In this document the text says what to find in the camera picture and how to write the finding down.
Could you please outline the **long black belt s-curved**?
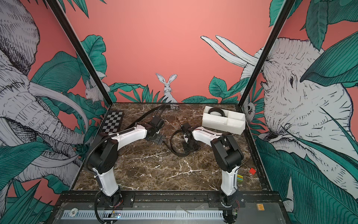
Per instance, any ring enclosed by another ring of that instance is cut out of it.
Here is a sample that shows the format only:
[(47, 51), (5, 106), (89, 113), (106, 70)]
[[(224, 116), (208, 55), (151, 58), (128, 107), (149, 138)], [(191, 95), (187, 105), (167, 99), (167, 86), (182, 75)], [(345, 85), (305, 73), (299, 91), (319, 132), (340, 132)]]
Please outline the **long black belt s-curved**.
[(218, 114), (220, 114), (221, 117), (226, 117), (225, 112), (218, 107), (210, 108), (208, 111), (208, 114), (212, 114), (212, 113), (218, 113)]

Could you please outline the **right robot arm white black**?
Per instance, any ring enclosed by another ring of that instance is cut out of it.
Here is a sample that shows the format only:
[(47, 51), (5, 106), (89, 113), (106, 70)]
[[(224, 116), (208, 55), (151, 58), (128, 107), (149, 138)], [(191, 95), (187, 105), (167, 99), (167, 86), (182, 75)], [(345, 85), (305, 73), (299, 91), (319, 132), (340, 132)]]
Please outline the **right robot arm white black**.
[(244, 158), (235, 138), (230, 133), (216, 133), (204, 127), (192, 127), (185, 123), (181, 126), (184, 135), (182, 143), (186, 153), (200, 149), (199, 143), (212, 148), (215, 160), (222, 170), (221, 190), (227, 197), (237, 192), (237, 173)]

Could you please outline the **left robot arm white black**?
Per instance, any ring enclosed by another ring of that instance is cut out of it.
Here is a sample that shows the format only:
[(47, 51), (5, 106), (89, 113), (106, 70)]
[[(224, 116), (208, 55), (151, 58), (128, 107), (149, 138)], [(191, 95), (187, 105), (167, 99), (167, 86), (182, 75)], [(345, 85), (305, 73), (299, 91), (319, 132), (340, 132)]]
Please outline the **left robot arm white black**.
[(155, 116), (150, 122), (112, 133), (102, 134), (95, 146), (90, 150), (85, 160), (85, 167), (94, 174), (100, 191), (107, 197), (120, 192), (119, 185), (114, 176), (114, 165), (118, 159), (118, 150), (139, 140), (153, 141), (161, 144), (163, 136), (159, 134), (165, 122)]

